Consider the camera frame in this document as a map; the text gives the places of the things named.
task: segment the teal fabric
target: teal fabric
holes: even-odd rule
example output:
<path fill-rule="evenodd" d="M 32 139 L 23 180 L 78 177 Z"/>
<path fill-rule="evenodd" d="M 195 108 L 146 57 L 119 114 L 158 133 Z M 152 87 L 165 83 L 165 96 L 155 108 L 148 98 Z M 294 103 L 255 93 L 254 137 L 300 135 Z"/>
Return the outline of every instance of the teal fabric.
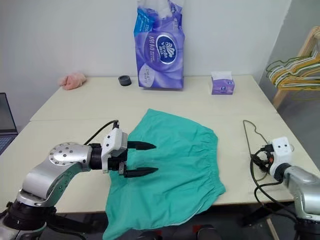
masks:
<path fill-rule="evenodd" d="M 159 170 L 137 178 L 110 173 L 104 240 L 130 229 L 180 225 L 207 210 L 226 191 L 219 179 L 218 138 L 211 129 L 149 109 L 128 139 L 157 146 L 147 151 L 130 149 L 128 168 Z"/>

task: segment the plastic bag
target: plastic bag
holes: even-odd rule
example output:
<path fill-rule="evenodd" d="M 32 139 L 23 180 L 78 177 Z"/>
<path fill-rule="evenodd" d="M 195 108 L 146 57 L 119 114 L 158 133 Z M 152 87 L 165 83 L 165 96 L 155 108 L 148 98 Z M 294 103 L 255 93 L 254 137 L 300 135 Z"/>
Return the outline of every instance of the plastic bag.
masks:
<path fill-rule="evenodd" d="M 140 0 L 134 28 L 139 86 L 184 86 L 183 1 Z"/>

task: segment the white wall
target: white wall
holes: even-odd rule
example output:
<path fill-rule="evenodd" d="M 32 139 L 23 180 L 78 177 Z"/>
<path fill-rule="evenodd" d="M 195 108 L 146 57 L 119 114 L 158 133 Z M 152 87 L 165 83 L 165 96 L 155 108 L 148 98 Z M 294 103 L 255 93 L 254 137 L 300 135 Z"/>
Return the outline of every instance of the white wall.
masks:
<path fill-rule="evenodd" d="M 186 0 L 184 74 L 261 78 L 291 0 Z M 135 0 L 0 0 L 0 48 L 13 114 L 25 125 L 72 71 L 137 75 Z"/>

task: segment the laptop screen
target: laptop screen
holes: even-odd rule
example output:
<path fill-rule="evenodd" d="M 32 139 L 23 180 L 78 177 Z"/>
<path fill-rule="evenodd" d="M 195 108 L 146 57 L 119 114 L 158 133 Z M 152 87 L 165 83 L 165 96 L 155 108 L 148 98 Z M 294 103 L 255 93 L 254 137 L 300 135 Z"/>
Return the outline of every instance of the laptop screen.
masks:
<path fill-rule="evenodd" d="M 0 134 L 16 133 L 16 125 L 12 117 L 7 96 L 0 93 Z"/>

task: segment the black lid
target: black lid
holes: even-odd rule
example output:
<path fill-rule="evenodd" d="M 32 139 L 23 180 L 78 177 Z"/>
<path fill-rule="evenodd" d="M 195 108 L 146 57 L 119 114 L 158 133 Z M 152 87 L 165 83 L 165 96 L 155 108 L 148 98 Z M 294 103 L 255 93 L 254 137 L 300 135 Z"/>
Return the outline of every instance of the black lid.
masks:
<path fill-rule="evenodd" d="M 131 79 L 128 75 L 120 76 L 118 79 L 119 79 L 119 83 L 121 84 L 121 86 L 129 86 L 132 83 Z"/>

